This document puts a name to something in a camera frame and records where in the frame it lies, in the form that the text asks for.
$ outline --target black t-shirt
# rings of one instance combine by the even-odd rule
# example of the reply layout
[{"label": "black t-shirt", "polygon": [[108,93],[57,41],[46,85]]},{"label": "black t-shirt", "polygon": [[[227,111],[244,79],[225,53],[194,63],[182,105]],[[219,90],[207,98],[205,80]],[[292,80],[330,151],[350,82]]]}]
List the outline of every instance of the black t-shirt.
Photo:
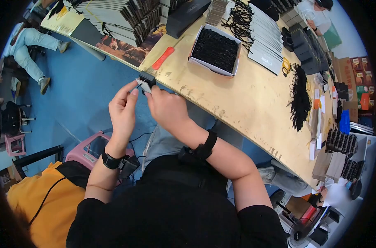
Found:
[{"label": "black t-shirt", "polygon": [[236,213],[220,194],[155,181],[129,188],[107,204],[83,200],[66,246],[281,248],[287,244],[280,219],[268,206]]}]

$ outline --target black box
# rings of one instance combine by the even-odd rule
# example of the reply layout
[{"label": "black box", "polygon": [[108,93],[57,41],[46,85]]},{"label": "black box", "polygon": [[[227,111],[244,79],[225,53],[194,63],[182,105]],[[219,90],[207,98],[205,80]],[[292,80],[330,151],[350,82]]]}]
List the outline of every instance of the black box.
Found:
[{"label": "black box", "polygon": [[166,34],[178,39],[207,10],[210,0],[186,2],[167,17]]}]

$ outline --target wristwatch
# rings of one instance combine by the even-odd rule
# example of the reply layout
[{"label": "wristwatch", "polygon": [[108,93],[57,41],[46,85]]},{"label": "wristwatch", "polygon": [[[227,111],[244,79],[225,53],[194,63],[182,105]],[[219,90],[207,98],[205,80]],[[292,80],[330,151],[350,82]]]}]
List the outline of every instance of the wristwatch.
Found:
[{"label": "wristwatch", "polygon": [[205,160],[206,158],[210,157],[212,154],[212,148],[217,142],[217,134],[211,129],[207,130],[209,132],[209,136],[204,144],[199,144],[199,146],[192,151],[192,155],[200,160]]},{"label": "wristwatch", "polygon": [[130,158],[130,156],[128,155],[125,155],[121,158],[113,158],[108,153],[106,153],[105,149],[101,154],[101,157],[103,158],[104,165],[112,170],[115,170],[116,168],[123,169],[127,160],[129,160]]}]

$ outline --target fingernail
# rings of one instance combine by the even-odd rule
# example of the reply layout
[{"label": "fingernail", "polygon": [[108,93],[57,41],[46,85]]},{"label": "fingernail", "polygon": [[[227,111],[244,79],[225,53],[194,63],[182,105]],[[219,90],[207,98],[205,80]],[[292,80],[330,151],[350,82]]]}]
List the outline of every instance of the fingernail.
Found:
[{"label": "fingernail", "polygon": [[138,89],[134,89],[134,90],[132,90],[132,94],[133,94],[134,96],[138,96]]}]

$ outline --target jeans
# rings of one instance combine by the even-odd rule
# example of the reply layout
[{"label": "jeans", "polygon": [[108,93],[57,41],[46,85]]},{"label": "jeans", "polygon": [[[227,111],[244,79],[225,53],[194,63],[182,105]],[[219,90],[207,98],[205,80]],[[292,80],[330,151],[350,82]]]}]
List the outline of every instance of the jeans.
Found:
[{"label": "jeans", "polygon": [[55,37],[42,34],[34,28],[26,28],[21,31],[16,43],[12,46],[11,54],[17,64],[39,84],[39,79],[45,75],[30,57],[27,46],[41,46],[56,51],[59,43],[60,41]]},{"label": "jeans", "polygon": [[[188,116],[200,127],[206,128],[207,124],[210,122],[211,118],[214,119],[212,115],[196,106],[195,104],[187,101]],[[221,121],[217,121],[215,126],[211,129],[217,136],[224,141],[235,146],[239,150],[243,146],[243,136],[224,124]],[[176,155],[180,152],[181,148],[185,146],[182,142],[177,140],[171,133],[166,131],[160,125],[155,127],[153,134],[151,135],[144,155],[144,161],[142,163],[141,170],[144,172],[145,167],[155,158],[163,155]]]}]

